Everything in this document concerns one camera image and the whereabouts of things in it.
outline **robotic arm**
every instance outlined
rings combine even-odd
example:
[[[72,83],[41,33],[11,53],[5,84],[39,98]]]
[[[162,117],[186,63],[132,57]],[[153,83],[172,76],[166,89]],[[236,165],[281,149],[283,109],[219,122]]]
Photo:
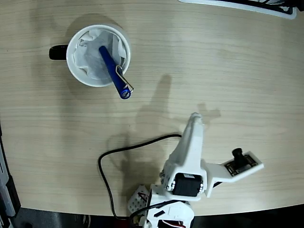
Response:
[[[145,206],[178,201],[148,210],[140,221],[143,228],[190,228],[194,212],[189,201],[200,200],[202,193],[210,197],[216,185],[236,182],[264,167],[253,153],[243,154],[240,148],[232,152],[233,159],[223,164],[206,163],[201,159],[203,128],[201,115],[193,113],[160,173],[161,185],[151,185]]]

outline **black floor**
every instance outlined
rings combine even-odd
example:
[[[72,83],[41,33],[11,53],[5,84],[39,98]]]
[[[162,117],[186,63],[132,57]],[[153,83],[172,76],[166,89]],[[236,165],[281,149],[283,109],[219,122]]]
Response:
[[[251,213],[197,216],[192,228],[304,228],[304,204]],[[14,228],[87,228],[88,216],[21,208]],[[113,217],[91,216],[90,228],[127,228]]]

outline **white mug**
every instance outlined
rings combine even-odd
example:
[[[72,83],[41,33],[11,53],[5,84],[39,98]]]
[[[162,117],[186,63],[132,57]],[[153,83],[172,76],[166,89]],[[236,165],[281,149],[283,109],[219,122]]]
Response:
[[[92,86],[92,87],[104,87],[108,86],[113,81],[109,78],[108,80],[104,81],[101,79],[93,79],[88,77],[86,72],[75,65],[73,54],[75,52],[77,43],[79,39],[88,31],[93,29],[104,29],[108,30],[111,33],[116,34],[125,47],[126,51],[126,59],[125,63],[122,66],[123,75],[127,71],[130,61],[131,61],[131,44],[130,40],[126,34],[126,32],[119,26],[114,24],[99,24],[99,25],[90,25],[78,31],[70,40],[68,45],[56,45],[50,48],[49,50],[49,58],[52,60],[66,60],[67,66],[72,73],[72,75],[81,83]]]

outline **table surface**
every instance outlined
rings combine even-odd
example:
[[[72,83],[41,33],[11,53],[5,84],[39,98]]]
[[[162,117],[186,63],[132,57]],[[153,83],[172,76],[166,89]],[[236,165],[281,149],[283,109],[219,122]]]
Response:
[[[222,163],[242,147],[265,168],[192,203],[196,215],[304,203],[304,13],[287,20],[177,0],[3,0],[0,121],[23,207],[111,215],[100,154],[182,132],[204,116],[203,158]],[[120,25],[133,52],[131,99],[92,88],[48,50],[81,28]],[[169,139],[103,161],[118,215],[177,144]]]

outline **black mug handle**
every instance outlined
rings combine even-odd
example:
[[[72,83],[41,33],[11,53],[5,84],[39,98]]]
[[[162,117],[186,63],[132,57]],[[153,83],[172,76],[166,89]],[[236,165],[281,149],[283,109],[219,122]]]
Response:
[[[52,60],[67,59],[67,45],[56,45],[49,49],[48,56]]]

